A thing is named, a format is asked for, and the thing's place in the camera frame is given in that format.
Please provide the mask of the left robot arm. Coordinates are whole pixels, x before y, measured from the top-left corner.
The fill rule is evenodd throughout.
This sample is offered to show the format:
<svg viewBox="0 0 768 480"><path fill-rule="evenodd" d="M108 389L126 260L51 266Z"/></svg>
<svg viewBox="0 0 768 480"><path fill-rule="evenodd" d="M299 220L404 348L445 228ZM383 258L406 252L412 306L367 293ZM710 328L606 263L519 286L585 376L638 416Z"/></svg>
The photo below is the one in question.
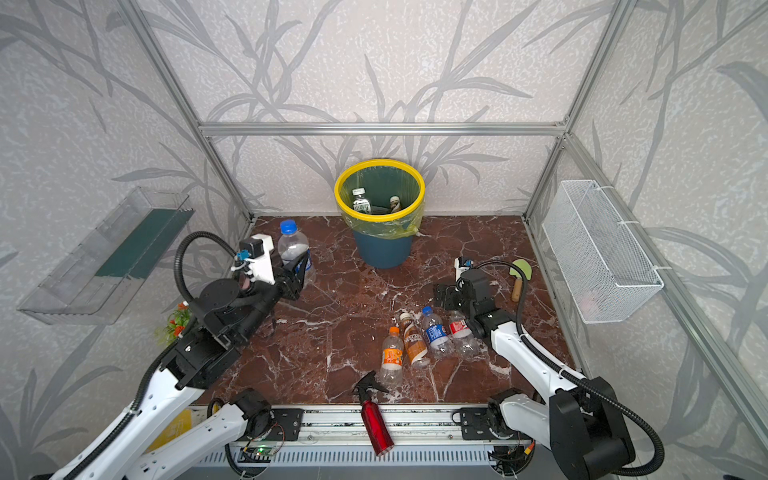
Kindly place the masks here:
<svg viewBox="0 0 768 480"><path fill-rule="evenodd" d="M192 295L183 264L188 247L198 239L222 247L233 266L231 275ZM273 249L271 236L263 234L241 241L237 248L206 231L193 232L179 243L173 273L190 312L187 326L150 363L122 414L52 478L175 479L215 449L247 434L260 437L270 431L270 405L248 388L186 433L158 449L150 447L240 358L274 307L300 297L309 251L274 263Z"/></svg>

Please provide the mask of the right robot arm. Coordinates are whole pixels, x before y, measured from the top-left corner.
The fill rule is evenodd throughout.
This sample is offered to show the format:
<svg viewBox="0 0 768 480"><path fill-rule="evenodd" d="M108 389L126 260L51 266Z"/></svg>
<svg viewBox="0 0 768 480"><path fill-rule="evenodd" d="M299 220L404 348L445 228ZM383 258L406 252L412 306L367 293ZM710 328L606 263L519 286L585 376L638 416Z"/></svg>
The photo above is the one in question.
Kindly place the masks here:
<svg viewBox="0 0 768 480"><path fill-rule="evenodd" d="M539 396L504 393L490 401L493 434L527 435L552 452L568 479L644 477L659 470L665 460L659 434L618 401L606 380L584 376L536 341L523 325L522 301L514 313L497 306L488 265L456 258L454 282L435 285L434 299L461 313L474 337L514 366Z"/></svg>

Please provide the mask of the clear square bottle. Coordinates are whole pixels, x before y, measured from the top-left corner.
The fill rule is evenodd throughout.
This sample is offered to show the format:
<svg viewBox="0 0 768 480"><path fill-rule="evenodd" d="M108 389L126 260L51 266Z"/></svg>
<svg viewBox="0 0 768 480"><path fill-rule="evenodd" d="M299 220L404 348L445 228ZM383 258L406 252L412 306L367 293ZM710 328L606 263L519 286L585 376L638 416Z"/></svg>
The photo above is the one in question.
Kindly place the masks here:
<svg viewBox="0 0 768 480"><path fill-rule="evenodd" d="M355 188L352 190L353 196L353 209L361 214L370 215L372 207L369 199L366 196L366 190L363 187Z"/></svg>

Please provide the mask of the orange label bottle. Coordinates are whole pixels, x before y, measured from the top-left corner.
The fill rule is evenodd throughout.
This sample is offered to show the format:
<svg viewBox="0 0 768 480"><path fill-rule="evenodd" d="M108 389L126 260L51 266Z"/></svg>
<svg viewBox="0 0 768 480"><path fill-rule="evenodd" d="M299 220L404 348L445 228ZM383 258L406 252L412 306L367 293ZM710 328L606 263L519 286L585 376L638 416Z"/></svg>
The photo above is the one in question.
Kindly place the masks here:
<svg viewBox="0 0 768 480"><path fill-rule="evenodd" d="M403 379L404 342L398 327L390 327L382 346L380 381L388 389L397 387Z"/></svg>

